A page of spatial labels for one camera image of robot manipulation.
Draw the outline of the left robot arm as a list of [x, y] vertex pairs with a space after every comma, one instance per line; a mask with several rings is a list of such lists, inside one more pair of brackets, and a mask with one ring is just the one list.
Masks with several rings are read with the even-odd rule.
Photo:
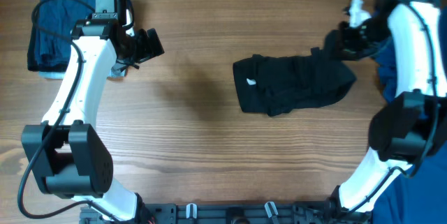
[[[29, 164], [20, 181], [17, 206], [23, 216], [44, 219], [81, 204], [112, 223], [155, 223], [139, 194], [113, 177], [112, 156], [96, 132], [98, 106], [105, 81], [116, 63], [141, 64], [164, 53], [155, 29], [127, 34], [119, 20], [80, 20], [68, 42], [71, 57], [50, 109], [38, 125], [22, 131]], [[27, 180], [39, 190], [72, 204], [47, 214], [24, 205]]]

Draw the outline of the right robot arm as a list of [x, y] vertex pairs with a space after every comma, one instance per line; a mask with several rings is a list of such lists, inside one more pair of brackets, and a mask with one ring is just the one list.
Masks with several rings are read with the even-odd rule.
[[355, 172], [325, 203], [334, 223], [367, 221], [379, 196], [399, 177], [413, 178], [446, 141], [446, 72], [439, 42], [439, 0], [376, 0], [376, 14], [351, 0], [350, 20], [330, 37], [333, 59], [356, 61], [393, 41], [395, 98], [371, 120], [369, 147]]

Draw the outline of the black polo shirt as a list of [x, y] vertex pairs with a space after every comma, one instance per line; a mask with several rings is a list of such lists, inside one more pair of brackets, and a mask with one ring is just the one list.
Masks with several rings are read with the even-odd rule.
[[349, 67], [318, 47], [307, 57], [255, 54], [233, 64], [233, 77], [241, 110], [270, 117], [337, 103], [356, 81]]

